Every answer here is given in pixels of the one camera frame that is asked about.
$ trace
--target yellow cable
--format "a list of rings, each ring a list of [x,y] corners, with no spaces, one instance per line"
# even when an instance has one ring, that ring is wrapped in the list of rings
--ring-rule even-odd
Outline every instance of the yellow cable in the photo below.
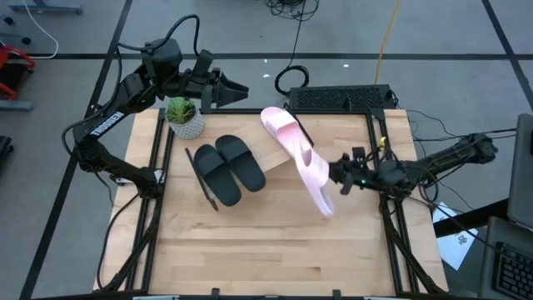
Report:
[[[383,56],[383,50],[385,50],[386,40],[389,38],[389,33],[391,33],[392,24],[394,24],[394,19],[396,18],[396,13],[398,13],[398,8],[400,7],[400,4],[401,0],[396,0],[394,12],[392,13],[391,21],[389,22],[389,28],[386,29],[385,38],[383,38],[383,43],[381,44],[380,56],[377,59],[376,79],[374,79],[374,85],[377,84],[377,79],[379,79],[380,77],[381,57]]]

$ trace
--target concrete floor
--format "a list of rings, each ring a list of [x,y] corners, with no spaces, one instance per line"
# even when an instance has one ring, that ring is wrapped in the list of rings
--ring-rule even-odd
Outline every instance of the concrete floor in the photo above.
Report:
[[[315,17],[302,24],[299,53],[377,53],[389,22],[393,0],[321,2]],[[61,44],[60,53],[105,53],[117,25],[123,0],[85,0],[82,16],[37,15],[36,19]],[[496,16],[515,53],[533,53],[533,2],[491,0]],[[33,39],[30,46],[4,39],[29,53],[49,53],[53,43],[36,29],[24,13],[0,13],[15,18],[17,26],[0,24],[0,32],[18,31]],[[289,53],[297,22],[274,17],[263,1],[135,0],[127,17],[121,41],[142,45],[162,37],[175,20],[196,13],[202,20],[199,48],[214,53]],[[184,53],[192,53],[193,22],[177,30]],[[386,47],[387,53],[504,54],[482,2],[404,1]],[[21,99],[32,101],[30,113],[0,112],[0,135],[14,139],[16,151],[0,176],[0,290],[2,298],[14,299],[22,289],[42,230],[56,197],[68,157],[60,134],[82,118],[102,67],[100,59],[55,59],[38,61]],[[124,73],[136,60],[124,61]],[[264,108],[285,101],[273,88],[274,77],[286,66],[286,59],[219,60],[214,64],[230,79],[250,87],[250,97],[232,104],[240,108]],[[375,60],[295,60],[311,73],[310,86],[371,84]],[[190,67],[193,61],[185,61]],[[521,61],[528,77],[533,62]],[[102,92],[107,101],[116,76],[113,63]],[[453,133],[470,133],[512,128],[520,113],[531,113],[509,61],[385,60],[380,83],[388,83],[405,109],[416,109],[442,119]],[[284,78],[283,88],[301,84],[298,75]],[[444,136],[440,124],[419,114],[410,114],[419,138]],[[132,117],[115,127],[103,139],[110,152],[123,157],[131,131]],[[509,191],[514,139],[495,141],[497,159],[485,166],[467,166],[444,182],[474,207],[506,198]],[[449,143],[426,142],[433,153]],[[452,192],[442,189],[440,200],[467,210]],[[62,216],[46,257],[33,296],[50,297],[88,293],[95,278],[97,260],[111,205],[107,191],[90,174],[76,171]],[[462,288],[476,289],[473,278],[476,259],[469,254],[459,272],[446,270],[448,281]],[[469,276],[461,273],[463,269]]]

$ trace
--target wooden table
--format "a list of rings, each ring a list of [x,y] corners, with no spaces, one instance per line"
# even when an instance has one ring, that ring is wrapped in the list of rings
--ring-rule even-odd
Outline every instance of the wooden table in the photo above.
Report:
[[[128,162],[148,165],[157,114],[158,110],[148,110],[136,116]],[[294,162],[272,146],[276,142],[262,128],[259,115],[212,114],[204,118],[206,128],[199,138],[185,141],[175,137],[173,143],[150,293],[206,295],[212,288],[220,288],[223,295],[327,296],[332,289],[340,289],[343,296],[394,295],[377,192],[353,188],[350,195],[342,196],[341,187],[330,182],[327,188],[336,213],[329,220],[323,219]],[[336,161],[351,147],[370,150],[363,116],[299,118],[326,160]],[[397,156],[416,160],[405,111],[386,111],[386,124]],[[168,126],[164,128],[159,166]],[[256,134],[246,136],[250,128],[255,128]],[[200,189],[184,148],[194,154],[202,144],[214,144],[228,133],[242,134],[245,142],[248,138],[256,140],[249,146],[263,170],[268,169],[266,187],[256,193],[242,189],[242,200],[235,207],[218,203],[220,211],[215,212]],[[133,185],[119,187],[113,214],[136,192]],[[105,283],[132,250],[139,207],[137,200],[111,230],[102,267]],[[407,199],[404,209],[412,252],[435,282],[447,289],[428,208]],[[403,287],[408,290],[405,262],[398,254]],[[139,270],[144,262],[142,257]],[[141,276],[137,276],[136,287],[140,281]]]

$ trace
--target white flower pot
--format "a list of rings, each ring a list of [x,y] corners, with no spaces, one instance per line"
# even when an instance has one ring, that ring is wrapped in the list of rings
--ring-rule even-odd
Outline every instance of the white flower pot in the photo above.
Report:
[[[196,113],[194,114],[194,117],[189,120],[189,122],[186,122],[185,124],[175,124],[169,121],[168,123],[170,124],[170,128],[172,128],[174,133],[183,139],[199,137],[202,134],[204,127],[203,117],[200,114],[198,107],[196,107]]]

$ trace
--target paper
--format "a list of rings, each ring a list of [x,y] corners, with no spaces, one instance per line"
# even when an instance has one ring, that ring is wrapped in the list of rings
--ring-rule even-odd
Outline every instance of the paper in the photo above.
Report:
[[[439,204],[439,207],[452,217],[457,215],[457,213],[449,209],[443,202]],[[433,223],[447,218],[448,216],[438,209],[433,212]],[[469,231],[477,236],[477,230],[470,229]],[[468,232],[462,231],[447,237],[439,237],[436,239],[436,242],[439,246],[442,260],[457,271],[465,259],[468,250],[472,246],[474,237],[468,234]]]

